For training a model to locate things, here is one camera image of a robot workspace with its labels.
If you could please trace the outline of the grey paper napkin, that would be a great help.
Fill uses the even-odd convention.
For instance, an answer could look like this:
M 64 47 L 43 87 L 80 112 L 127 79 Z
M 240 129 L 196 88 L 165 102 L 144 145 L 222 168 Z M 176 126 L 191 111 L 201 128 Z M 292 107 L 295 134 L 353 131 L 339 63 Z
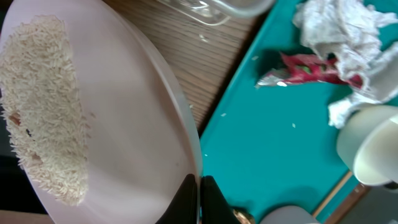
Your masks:
M 379 12 L 358 0 L 309 0 L 297 5 L 293 24 L 300 29 L 300 44 L 319 58 L 333 54 L 346 81 L 365 79 L 369 63 L 381 53 L 379 29 L 397 23 L 393 12 Z

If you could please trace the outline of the white rice pile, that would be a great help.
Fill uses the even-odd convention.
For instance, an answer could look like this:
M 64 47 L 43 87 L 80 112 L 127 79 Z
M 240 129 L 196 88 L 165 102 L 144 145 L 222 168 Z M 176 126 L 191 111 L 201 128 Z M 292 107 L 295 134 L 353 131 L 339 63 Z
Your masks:
M 81 203 L 88 124 L 63 21 L 37 16 L 14 28 L 1 52 L 1 94 L 10 143 L 29 178 L 66 205 Z

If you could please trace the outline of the white tissue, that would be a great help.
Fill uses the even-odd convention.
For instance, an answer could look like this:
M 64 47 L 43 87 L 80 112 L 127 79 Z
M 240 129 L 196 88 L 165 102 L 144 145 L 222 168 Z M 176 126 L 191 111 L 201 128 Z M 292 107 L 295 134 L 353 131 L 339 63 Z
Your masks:
M 397 96 L 397 42 L 370 62 L 363 85 L 328 106 L 330 126 L 341 129 L 357 110 L 386 103 Z

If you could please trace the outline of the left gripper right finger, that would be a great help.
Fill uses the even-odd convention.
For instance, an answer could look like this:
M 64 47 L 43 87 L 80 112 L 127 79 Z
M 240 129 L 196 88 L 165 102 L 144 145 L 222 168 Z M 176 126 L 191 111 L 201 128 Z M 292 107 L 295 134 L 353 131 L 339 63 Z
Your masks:
M 200 205 L 202 224 L 240 224 L 215 179 L 210 175 L 201 179 Z

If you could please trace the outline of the red snack wrapper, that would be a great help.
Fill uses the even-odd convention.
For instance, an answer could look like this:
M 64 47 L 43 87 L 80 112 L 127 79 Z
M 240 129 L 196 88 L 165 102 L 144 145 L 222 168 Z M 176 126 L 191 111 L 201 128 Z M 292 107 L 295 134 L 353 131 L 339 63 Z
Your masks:
M 326 60 L 315 54 L 286 55 L 280 53 L 279 64 L 261 76 L 256 87 L 289 86 L 305 83 L 332 83 L 360 88 L 363 81 L 359 75 L 344 81 L 339 77 L 335 57 Z

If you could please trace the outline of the large white plate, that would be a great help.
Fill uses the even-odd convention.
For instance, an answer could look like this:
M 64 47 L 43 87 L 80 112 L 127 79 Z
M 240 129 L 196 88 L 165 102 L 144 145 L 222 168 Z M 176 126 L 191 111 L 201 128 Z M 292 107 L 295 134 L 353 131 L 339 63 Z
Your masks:
M 103 1 L 17 0 L 2 25 L 1 52 L 14 28 L 37 16 L 65 24 L 88 124 L 88 191 L 81 203 L 62 203 L 27 175 L 52 220 L 156 223 L 188 174 L 198 186 L 199 214 L 197 127 L 178 80 L 152 42 Z

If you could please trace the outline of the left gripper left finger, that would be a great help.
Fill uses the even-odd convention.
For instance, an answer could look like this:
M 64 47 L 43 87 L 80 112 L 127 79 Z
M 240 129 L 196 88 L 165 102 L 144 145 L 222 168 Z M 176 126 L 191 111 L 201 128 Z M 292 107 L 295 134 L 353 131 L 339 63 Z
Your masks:
M 155 224 L 197 224 L 198 186 L 195 176 L 188 174 L 170 205 Z

